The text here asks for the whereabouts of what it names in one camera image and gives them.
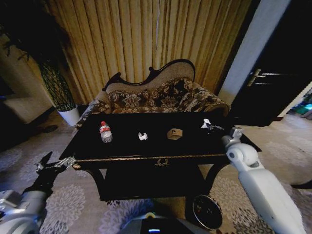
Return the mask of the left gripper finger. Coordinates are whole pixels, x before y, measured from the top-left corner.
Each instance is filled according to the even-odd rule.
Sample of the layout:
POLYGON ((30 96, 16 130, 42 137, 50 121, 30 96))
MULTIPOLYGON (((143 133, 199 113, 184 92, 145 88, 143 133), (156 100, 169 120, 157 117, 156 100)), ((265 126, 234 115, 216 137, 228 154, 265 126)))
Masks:
POLYGON ((75 158, 72 156, 72 157, 67 157, 67 158, 64 158, 63 160, 59 161, 58 163, 56 163, 54 165, 54 167, 57 167, 57 168, 69 168, 71 166, 74 165, 75 163, 75 158))
POLYGON ((43 170, 45 167, 46 167, 46 165, 47 165, 47 163, 48 163, 48 161, 49 161, 49 159, 50 159, 50 157, 51 157, 51 155, 52 155, 52 151, 50 151, 48 154, 46 154, 38 163, 36 163, 35 165, 36 165, 36 171, 41 171, 41 170, 43 170))

